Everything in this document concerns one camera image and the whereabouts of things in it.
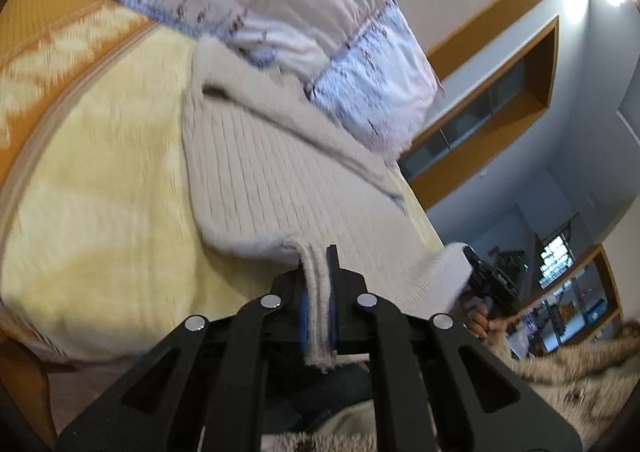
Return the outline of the person right hand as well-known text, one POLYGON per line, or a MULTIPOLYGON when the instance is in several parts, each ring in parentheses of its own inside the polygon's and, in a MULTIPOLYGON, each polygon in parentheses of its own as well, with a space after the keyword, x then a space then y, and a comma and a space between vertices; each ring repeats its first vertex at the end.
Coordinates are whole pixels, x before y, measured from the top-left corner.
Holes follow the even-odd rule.
POLYGON ((491 318, 489 310, 484 303, 476 304, 469 312, 468 319, 464 322, 466 331, 480 340, 486 340, 491 335, 505 332, 510 324, 510 319, 491 318))

